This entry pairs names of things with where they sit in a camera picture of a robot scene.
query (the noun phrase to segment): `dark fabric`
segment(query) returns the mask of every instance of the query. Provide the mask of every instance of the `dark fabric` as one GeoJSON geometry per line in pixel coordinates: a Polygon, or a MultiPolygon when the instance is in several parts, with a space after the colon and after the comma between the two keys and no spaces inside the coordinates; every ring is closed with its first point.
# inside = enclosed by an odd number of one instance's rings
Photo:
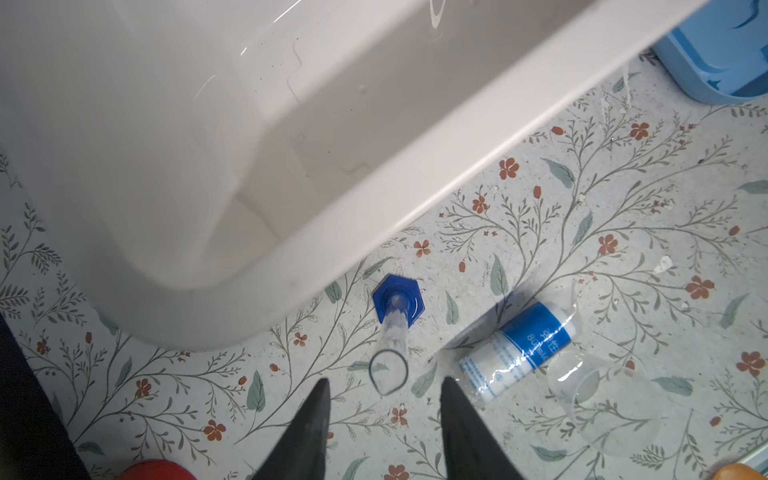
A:
{"type": "Polygon", "coordinates": [[[253,480],[323,480],[331,388],[320,379],[253,480]]]}
{"type": "Polygon", "coordinates": [[[451,377],[440,395],[448,480],[523,480],[451,377]]]}
{"type": "Polygon", "coordinates": [[[2,315],[0,456],[3,478],[90,479],[2,315]]]}

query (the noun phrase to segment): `orange object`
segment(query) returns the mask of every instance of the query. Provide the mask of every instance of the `orange object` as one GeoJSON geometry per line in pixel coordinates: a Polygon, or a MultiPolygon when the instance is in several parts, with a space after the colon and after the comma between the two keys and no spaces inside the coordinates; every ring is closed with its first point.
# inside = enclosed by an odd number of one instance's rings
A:
{"type": "Polygon", "coordinates": [[[122,473],[117,480],[196,480],[184,468],[167,460],[147,460],[122,473]]]}
{"type": "Polygon", "coordinates": [[[723,467],[713,480],[766,480],[766,478],[743,463],[734,463],[723,467]]]}

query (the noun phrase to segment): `blue hexagonal base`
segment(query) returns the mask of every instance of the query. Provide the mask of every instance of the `blue hexagonal base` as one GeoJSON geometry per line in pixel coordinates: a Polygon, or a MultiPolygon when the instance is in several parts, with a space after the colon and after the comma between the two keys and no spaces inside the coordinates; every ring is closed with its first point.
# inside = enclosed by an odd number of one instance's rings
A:
{"type": "Polygon", "coordinates": [[[379,323],[384,322],[389,299],[393,295],[402,295],[408,300],[408,327],[424,313],[424,301],[422,293],[419,291],[419,283],[409,278],[389,275],[379,285],[379,288],[373,292],[373,304],[376,306],[376,313],[379,315],[379,323]]]}

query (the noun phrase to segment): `plastic bottle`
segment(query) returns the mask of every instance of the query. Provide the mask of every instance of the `plastic bottle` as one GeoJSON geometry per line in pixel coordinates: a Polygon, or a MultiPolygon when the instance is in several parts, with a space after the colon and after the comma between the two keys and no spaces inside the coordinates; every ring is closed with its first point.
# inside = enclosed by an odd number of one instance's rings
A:
{"type": "Polygon", "coordinates": [[[519,382],[578,334],[575,295],[541,300],[509,320],[458,361],[464,377],[484,402],[519,382]]]}

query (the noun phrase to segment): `blue label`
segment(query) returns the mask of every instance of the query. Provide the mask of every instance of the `blue label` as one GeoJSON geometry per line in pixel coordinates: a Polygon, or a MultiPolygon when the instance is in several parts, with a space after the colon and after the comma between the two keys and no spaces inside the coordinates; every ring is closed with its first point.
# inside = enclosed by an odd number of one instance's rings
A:
{"type": "Polygon", "coordinates": [[[541,303],[517,315],[499,332],[525,354],[534,369],[571,342],[560,320],[541,303]]]}

